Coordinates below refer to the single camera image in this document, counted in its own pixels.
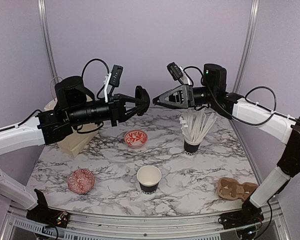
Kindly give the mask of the black paper coffee cup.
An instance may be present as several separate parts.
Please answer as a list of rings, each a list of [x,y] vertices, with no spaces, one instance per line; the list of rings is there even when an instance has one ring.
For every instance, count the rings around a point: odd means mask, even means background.
[[[162,179],[162,173],[156,166],[145,165],[136,174],[141,191],[146,195],[154,194]]]

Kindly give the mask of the black plastic cup lid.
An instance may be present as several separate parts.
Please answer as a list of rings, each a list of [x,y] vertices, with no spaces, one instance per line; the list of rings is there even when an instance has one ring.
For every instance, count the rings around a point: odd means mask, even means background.
[[[141,109],[137,112],[137,115],[142,116],[149,109],[150,96],[145,88],[143,88],[141,85],[137,85],[135,88],[135,98],[142,101],[141,104],[135,105],[136,107],[141,107]]]

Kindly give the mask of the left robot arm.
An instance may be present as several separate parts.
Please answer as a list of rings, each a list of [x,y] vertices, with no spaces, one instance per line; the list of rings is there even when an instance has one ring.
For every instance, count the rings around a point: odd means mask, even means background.
[[[50,145],[62,141],[79,127],[96,124],[102,127],[110,121],[113,127],[134,115],[142,116],[149,108],[150,97],[138,85],[135,96],[124,94],[105,96],[96,100],[84,86],[81,76],[70,76],[54,87],[57,102],[52,110],[35,110],[24,121],[0,128],[0,156],[32,146]],[[0,169],[0,194],[20,204],[43,223],[53,219],[44,194],[28,189]]]

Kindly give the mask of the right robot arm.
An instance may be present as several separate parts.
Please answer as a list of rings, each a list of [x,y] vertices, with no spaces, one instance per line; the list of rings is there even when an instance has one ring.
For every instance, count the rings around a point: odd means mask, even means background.
[[[247,206],[237,214],[242,224],[250,223],[257,216],[256,208],[262,207],[300,173],[300,117],[278,113],[275,108],[261,106],[247,96],[227,92],[227,70],[220,65],[206,63],[203,66],[200,87],[192,86],[186,70],[174,62],[167,65],[167,70],[180,85],[155,97],[152,100],[154,105],[168,109],[208,106],[229,120],[256,127],[285,144],[276,167],[246,200]]]

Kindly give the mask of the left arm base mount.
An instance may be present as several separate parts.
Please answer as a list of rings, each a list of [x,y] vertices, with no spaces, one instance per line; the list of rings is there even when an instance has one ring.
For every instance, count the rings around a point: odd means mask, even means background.
[[[26,218],[38,223],[47,224],[49,227],[66,228],[70,214],[66,210],[56,210],[48,207],[44,194],[35,189],[37,205],[28,210]]]

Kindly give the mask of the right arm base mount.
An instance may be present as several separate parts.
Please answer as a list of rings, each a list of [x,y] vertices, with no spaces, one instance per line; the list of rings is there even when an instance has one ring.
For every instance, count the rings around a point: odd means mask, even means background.
[[[243,202],[241,210],[223,213],[218,218],[225,230],[261,223],[263,220],[261,208],[254,206],[249,199]]]

